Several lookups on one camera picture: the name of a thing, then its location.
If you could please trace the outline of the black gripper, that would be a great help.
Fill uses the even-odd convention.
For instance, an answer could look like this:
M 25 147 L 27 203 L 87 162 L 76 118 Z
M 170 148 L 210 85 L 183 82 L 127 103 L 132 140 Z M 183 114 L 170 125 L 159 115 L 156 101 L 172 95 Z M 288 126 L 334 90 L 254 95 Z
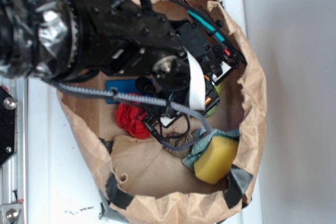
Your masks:
M 166 57 L 152 67 L 160 90 L 145 76 L 138 77 L 135 86 L 140 92 L 182 103 L 206 116 L 211 107 L 219 104 L 214 86 L 245 64 L 246 59 L 227 38 L 210 44 L 196 23 L 183 20 L 173 22 L 173 27 L 179 41 L 197 63 L 193 66 L 186 57 Z

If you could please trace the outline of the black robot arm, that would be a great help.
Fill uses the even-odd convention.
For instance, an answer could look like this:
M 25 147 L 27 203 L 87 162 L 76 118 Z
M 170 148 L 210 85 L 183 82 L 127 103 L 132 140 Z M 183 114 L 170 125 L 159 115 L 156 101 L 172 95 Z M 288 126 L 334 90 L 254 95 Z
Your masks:
M 99 73 L 135 77 L 138 96 L 116 88 L 81 91 L 128 105 L 129 121 L 150 132 L 206 114 L 215 86 L 246 63 L 221 28 L 188 0 L 1 0 L 1 75 L 38 77 L 72 92 Z

